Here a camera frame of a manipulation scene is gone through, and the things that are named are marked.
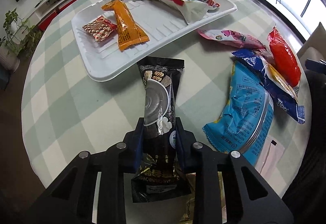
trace pink snack package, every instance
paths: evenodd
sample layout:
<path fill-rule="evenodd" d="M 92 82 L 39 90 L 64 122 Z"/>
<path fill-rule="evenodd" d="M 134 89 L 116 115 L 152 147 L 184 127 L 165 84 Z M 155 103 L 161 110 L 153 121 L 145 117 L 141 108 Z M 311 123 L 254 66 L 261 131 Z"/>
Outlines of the pink snack package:
<path fill-rule="evenodd" d="M 248 49 L 264 49 L 266 46 L 256 39 L 255 37 L 242 34 L 231 30 L 202 30 L 198 29 L 198 33 L 209 40 L 219 41 L 221 44 L 230 45 L 237 48 L 248 48 Z"/>

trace black snack package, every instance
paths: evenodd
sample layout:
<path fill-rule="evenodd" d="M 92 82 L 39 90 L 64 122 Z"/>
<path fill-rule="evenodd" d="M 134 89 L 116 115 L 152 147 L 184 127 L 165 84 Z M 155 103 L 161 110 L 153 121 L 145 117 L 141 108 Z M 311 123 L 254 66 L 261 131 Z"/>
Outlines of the black snack package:
<path fill-rule="evenodd" d="M 133 202 L 154 202 L 189 194 L 186 178 L 175 161 L 174 94 L 184 60 L 145 57 L 137 63 L 146 86 L 144 158 L 131 180 Z"/>

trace potted plant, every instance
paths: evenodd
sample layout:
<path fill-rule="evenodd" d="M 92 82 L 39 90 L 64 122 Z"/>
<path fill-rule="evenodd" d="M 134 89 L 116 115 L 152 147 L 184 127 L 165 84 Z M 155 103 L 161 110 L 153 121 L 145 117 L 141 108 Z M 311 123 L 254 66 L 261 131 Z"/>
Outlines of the potted plant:
<path fill-rule="evenodd" d="M 19 65 L 19 58 L 30 57 L 43 32 L 35 26 L 28 26 L 28 19 L 23 21 L 19 18 L 16 9 L 6 13 L 6 19 L 3 24 L 6 36 L 0 39 L 0 62 L 8 70 L 15 71 Z M 13 31 L 27 30 L 23 40 L 18 39 Z"/>

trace light blue snack package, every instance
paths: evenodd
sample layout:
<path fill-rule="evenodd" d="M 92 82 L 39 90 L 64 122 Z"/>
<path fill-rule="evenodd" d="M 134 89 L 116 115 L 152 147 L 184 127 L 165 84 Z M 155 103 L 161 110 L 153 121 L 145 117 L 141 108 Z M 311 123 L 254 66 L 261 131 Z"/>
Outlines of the light blue snack package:
<path fill-rule="evenodd" d="M 258 160 L 273 120 L 273 101 L 257 75 L 236 61 L 230 95 L 221 116 L 203 127 L 221 152 L 239 151 L 252 165 Z"/>
<path fill-rule="evenodd" d="M 297 95 L 282 75 L 262 55 L 252 50 L 241 49 L 232 52 L 250 70 L 257 73 L 264 88 L 270 93 L 277 106 L 281 107 L 299 124 L 304 124 L 304 106 L 299 105 Z"/>

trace checkered tablecloth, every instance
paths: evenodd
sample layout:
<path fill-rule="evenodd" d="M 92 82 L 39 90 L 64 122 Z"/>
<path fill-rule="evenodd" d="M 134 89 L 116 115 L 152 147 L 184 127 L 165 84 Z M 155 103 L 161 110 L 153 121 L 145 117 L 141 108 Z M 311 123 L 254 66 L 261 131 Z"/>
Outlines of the checkered tablecloth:
<path fill-rule="evenodd" d="M 22 97 L 23 140 L 45 187 L 80 151 L 105 151 L 134 130 L 144 114 L 145 90 L 136 65 L 107 82 L 95 82 L 86 73 L 71 19 L 98 1 L 77 0 L 51 22 L 27 73 Z M 250 0 L 231 1 L 238 10 L 208 26 L 250 34 L 267 44 L 266 37 L 275 25 L 271 17 Z M 207 145 L 202 127 L 216 120 L 227 102 L 233 50 L 191 32 L 152 54 L 185 60 L 176 115 L 186 130 Z M 306 110 L 304 125 L 274 107 L 269 130 L 285 147 L 269 180 L 280 196 L 299 169 L 309 137 L 311 98 L 304 74 L 299 103 Z"/>

